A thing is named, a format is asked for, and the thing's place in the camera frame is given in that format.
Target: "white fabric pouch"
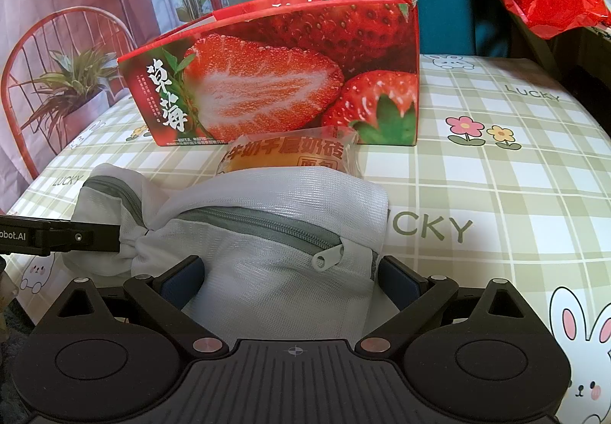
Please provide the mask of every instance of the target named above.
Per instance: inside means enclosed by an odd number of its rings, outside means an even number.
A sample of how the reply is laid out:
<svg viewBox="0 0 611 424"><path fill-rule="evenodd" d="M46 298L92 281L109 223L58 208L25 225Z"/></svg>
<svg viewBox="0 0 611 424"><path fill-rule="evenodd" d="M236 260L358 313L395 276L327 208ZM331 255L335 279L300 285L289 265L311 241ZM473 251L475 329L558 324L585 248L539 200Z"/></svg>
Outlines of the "white fabric pouch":
<svg viewBox="0 0 611 424"><path fill-rule="evenodd" d="M184 312L230 346L363 335L388 201L326 167L247 169L169 196L137 172L97 166L72 220L120 225L119 253L68 252L98 286L160 275L189 255L206 278Z"/></svg>

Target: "gray zipper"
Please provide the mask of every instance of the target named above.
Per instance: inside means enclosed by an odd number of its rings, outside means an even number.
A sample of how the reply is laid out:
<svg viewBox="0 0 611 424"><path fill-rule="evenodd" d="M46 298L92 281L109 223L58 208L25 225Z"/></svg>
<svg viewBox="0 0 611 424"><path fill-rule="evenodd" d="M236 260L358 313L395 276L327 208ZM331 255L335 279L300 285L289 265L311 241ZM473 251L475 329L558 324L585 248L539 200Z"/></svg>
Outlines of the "gray zipper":
<svg viewBox="0 0 611 424"><path fill-rule="evenodd" d="M122 180L112 176L93 176L88 178L83 186L120 198L121 203L136 223L145 227L142 217L142 201L135 191ZM308 255L316 255L341 245L340 236L329 230L264 210L212 206L187 210L176 218L204 222L243 235L269 239Z"/></svg>
<svg viewBox="0 0 611 424"><path fill-rule="evenodd" d="M120 198L121 203L141 227L145 227L142 217L142 201L136 192L119 178L112 176L92 176L88 178L83 186L99 191L115 198Z"/></svg>

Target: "metal screw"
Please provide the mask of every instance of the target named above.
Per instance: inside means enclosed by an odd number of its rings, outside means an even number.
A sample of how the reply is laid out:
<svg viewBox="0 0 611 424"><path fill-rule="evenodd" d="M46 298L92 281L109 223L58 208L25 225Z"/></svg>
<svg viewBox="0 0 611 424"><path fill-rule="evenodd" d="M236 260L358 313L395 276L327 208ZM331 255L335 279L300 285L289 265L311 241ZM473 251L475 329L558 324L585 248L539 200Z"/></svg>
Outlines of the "metal screw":
<svg viewBox="0 0 611 424"><path fill-rule="evenodd" d="M390 341L384 338L367 338L360 342L360 347L366 352L382 353L390 348Z"/></svg>
<svg viewBox="0 0 611 424"><path fill-rule="evenodd" d="M199 338L193 342L193 350L200 353L214 353L223 348L223 342L216 338Z"/></svg>

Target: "triangular cutout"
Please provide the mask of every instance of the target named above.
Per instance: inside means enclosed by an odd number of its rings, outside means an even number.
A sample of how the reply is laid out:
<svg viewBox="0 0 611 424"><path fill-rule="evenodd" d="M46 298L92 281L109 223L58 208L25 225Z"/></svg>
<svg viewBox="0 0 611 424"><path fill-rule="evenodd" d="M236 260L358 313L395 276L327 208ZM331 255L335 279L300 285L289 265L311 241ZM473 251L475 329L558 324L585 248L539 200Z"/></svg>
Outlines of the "triangular cutout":
<svg viewBox="0 0 611 424"><path fill-rule="evenodd" d="M518 306L511 299L511 296L506 291L500 290L497 291L497 294L494 297L492 305L490 305L490 310L488 313L492 315L500 315L503 317L515 317L517 319L521 319L524 317L524 314L520 311Z"/></svg>
<svg viewBox="0 0 611 424"><path fill-rule="evenodd" d="M59 312L59 317L93 314L94 308L85 290L74 290Z"/></svg>

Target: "red cardboard box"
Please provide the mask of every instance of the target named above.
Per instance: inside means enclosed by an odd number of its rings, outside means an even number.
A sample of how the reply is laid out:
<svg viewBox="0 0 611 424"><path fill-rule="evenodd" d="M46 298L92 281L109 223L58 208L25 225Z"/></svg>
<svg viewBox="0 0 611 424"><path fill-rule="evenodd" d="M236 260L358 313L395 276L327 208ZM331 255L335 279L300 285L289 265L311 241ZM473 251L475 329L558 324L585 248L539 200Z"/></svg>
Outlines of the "red cardboard box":
<svg viewBox="0 0 611 424"><path fill-rule="evenodd" d="M215 11L119 59L157 144L351 126L414 145L415 0L256 0Z"/></svg>

